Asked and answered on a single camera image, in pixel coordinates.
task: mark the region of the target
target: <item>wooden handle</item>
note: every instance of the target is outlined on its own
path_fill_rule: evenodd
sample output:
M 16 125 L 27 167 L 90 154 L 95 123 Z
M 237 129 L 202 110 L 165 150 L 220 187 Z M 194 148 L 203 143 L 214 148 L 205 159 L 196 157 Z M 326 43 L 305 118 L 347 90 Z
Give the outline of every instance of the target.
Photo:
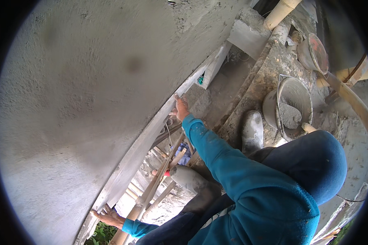
M 303 130 L 307 133 L 312 133 L 314 131 L 316 131 L 317 129 L 314 128 L 313 126 L 311 126 L 310 124 L 308 123 L 302 123 L 301 124 L 301 127 L 303 128 Z
M 364 102 L 343 82 L 336 78 L 333 74 L 328 72 L 326 74 L 326 81 L 333 87 L 335 91 L 344 98 L 352 106 L 354 112 L 363 122 L 365 129 L 368 132 L 368 107 Z

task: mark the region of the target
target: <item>green plant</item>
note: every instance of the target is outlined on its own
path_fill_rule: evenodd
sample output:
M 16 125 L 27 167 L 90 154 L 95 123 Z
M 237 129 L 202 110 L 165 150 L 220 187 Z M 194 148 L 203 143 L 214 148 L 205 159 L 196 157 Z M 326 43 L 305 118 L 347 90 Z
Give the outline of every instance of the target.
M 336 234 L 335 238 L 329 242 L 329 245 L 337 245 L 344 235 L 349 231 L 349 228 L 353 225 L 353 220 L 350 220 L 349 223 L 347 223 L 342 229 L 339 231 L 338 234 Z
M 117 227 L 98 222 L 94 234 L 86 240 L 85 245 L 108 245 L 117 232 Z

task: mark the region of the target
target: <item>worker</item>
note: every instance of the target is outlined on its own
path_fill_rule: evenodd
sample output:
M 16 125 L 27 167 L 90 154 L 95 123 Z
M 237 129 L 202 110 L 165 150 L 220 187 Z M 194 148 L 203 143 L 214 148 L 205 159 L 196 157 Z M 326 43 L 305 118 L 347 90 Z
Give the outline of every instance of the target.
M 344 150 L 333 135 L 318 130 L 263 148 L 262 117 L 251 110 L 244 115 L 240 151 L 194 118 L 185 95 L 174 97 L 173 114 L 226 194 L 179 165 L 172 168 L 172 179 L 196 196 L 161 226 L 115 212 L 92 213 L 140 238 L 137 244 L 309 244 L 319 222 L 318 206 L 337 194 L 347 173 Z

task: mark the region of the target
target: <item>wet cement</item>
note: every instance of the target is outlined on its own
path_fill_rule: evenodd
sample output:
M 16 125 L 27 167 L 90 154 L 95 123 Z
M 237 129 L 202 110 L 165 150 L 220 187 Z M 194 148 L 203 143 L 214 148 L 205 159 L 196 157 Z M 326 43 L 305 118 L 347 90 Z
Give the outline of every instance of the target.
M 0 78 L 0 171 L 35 243 L 74 242 L 113 169 L 244 1 L 187 3 L 179 14 L 166 1 L 43 0 L 20 27 Z

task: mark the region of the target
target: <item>blue hoodie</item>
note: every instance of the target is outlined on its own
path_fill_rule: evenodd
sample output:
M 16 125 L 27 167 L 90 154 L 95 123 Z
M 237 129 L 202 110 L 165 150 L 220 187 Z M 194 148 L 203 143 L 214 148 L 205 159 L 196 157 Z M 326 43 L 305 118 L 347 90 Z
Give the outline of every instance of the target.
M 309 244 L 319 222 L 312 198 L 289 176 L 248 159 L 192 114 L 182 122 L 234 205 L 214 215 L 188 244 Z M 140 238 L 158 228 L 127 219 L 123 231 Z

